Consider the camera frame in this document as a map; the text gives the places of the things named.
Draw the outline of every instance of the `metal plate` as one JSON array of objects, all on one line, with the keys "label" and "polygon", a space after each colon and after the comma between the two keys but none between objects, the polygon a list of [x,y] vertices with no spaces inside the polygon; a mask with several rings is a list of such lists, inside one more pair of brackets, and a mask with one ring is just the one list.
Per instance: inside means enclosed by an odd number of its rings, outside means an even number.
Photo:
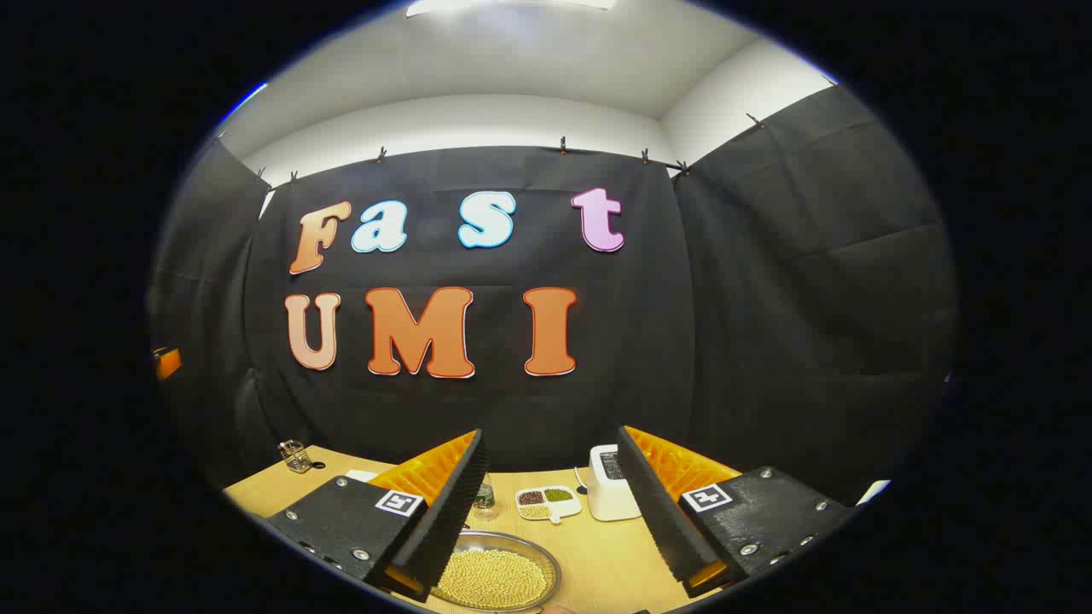
[{"label": "metal plate", "polygon": [[517,538],[515,535],[508,535],[506,533],[494,533],[490,531],[463,531],[459,534],[459,540],[455,542],[454,552],[468,550],[499,550],[524,556],[542,569],[543,576],[546,578],[546,588],[543,590],[542,594],[526,604],[508,609],[491,607],[483,610],[480,607],[475,607],[452,598],[439,588],[434,587],[432,594],[437,599],[442,599],[449,603],[462,605],[463,607],[468,607],[478,612],[519,612],[521,610],[529,610],[531,607],[535,607],[536,605],[542,605],[549,598],[554,597],[554,593],[556,593],[557,589],[561,586],[561,566],[558,565],[554,555],[546,552],[546,548],[536,543]]},{"label": "metal plate", "polygon": [[424,500],[407,515],[379,507],[392,493],[336,475],[266,521],[319,560],[367,580],[387,566],[428,508]]},{"label": "metal plate", "polygon": [[699,488],[679,507],[729,566],[769,569],[834,531],[846,508],[772,467]]}]

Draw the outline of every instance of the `ceiling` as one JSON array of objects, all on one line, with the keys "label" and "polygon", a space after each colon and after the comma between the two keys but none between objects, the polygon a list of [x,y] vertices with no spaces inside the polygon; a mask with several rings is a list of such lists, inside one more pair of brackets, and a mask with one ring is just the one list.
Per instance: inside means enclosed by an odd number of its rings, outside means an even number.
[{"label": "ceiling", "polygon": [[492,0],[405,17],[399,8],[331,37],[222,125],[239,157],[310,125],[413,98],[523,94],[658,119],[757,34],[682,0],[607,11]]}]

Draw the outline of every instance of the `ceiling light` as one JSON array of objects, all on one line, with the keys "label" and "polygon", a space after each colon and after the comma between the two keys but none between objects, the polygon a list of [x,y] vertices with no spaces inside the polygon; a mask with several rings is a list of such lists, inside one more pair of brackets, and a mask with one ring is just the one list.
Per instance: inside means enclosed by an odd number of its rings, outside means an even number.
[{"label": "ceiling light", "polygon": [[[427,13],[429,11],[436,11],[441,9],[463,9],[473,4],[480,4],[488,0],[417,0],[410,8],[406,9],[406,17],[412,17],[414,15],[419,15],[422,13]],[[581,7],[591,7],[593,9],[602,9],[606,11],[610,7],[614,7],[615,0],[545,0],[550,2],[560,2],[562,4],[579,4]]]}]

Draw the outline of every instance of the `white paper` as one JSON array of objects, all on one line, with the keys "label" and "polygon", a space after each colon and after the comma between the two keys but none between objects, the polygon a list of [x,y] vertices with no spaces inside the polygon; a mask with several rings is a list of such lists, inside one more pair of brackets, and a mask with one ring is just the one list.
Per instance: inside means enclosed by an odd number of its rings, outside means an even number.
[{"label": "white paper", "polygon": [[354,469],[345,474],[345,477],[352,477],[353,480],[359,480],[360,482],[367,482],[372,477],[379,475],[378,473],[372,473],[370,471],[360,471],[359,469]]},{"label": "white paper", "polygon": [[887,485],[890,483],[891,483],[890,480],[880,480],[879,482],[873,482],[873,485],[869,486],[867,491],[865,491],[864,496],[860,497],[860,500],[857,501],[857,505],[868,503],[869,499],[880,494],[880,491],[887,488]]}]

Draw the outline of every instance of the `glass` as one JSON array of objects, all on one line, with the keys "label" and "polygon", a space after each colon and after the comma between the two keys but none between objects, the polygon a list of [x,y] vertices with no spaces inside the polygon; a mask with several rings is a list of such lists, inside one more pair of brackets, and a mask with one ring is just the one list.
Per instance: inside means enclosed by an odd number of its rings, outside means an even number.
[{"label": "glass", "polygon": [[304,445],[299,441],[294,439],[282,441],[277,448],[281,450],[281,458],[284,459],[284,463],[288,465],[288,469],[296,473],[305,473],[308,469],[311,469],[311,457],[307,456],[307,450],[304,449]]},{"label": "glass", "polygon": [[492,479],[486,473],[474,497],[474,518],[486,522],[497,518],[497,498],[492,494]]}]

